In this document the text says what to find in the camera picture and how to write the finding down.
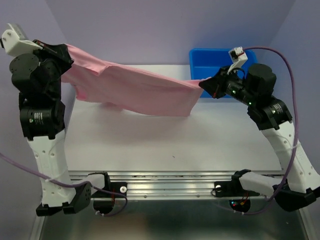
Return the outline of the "pink t-shirt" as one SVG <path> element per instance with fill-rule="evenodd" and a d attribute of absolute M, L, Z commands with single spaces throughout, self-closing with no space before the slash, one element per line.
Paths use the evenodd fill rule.
<path fill-rule="evenodd" d="M 187 117 L 203 93 L 199 80 L 178 80 L 99 59 L 67 46 L 72 67 L 61 80 L 80 101 L 114 105 L 149 116 Z"/>

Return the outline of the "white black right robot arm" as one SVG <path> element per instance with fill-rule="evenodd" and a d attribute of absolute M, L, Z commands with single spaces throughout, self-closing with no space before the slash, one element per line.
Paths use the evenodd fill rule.
<path fill-rule="evenodd" d="M 238 77 L 237 69 L 222 67 L 217 74 L 199 83 L 212 98 L 228 95 L 247 106 L 247 114 L 272 146 L 280 166 L 289 169 L 280 178 L 249 169 L 236 171 L 229 181 L 216 181 L 211 194 L 218 198 L 264 195 L 274 197 L 285 211 L 293 212 L 314 203 L 320 196 L 320 175 L 315 171 L 299 141 L 286 104 L 273 96 L 276 75 L 260 63 Z"/>

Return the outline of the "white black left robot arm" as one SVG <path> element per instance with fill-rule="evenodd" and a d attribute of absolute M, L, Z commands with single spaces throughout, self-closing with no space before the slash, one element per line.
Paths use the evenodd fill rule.
<path fill-rule="evenodd" d="M 12 84 L 18 89 L 19 118 L 23 136 L 33 151 L 42 187 L 39 217 L 58 212 L 76 214 L 85 209 L 92 194 L 111 193 L 106 172 L 91 173 L 72 183 L 65 154 L 65 105 L 61 78 L 73 64 L 65 44 L 39 40 L 21 41 L 9 65 Z"/>

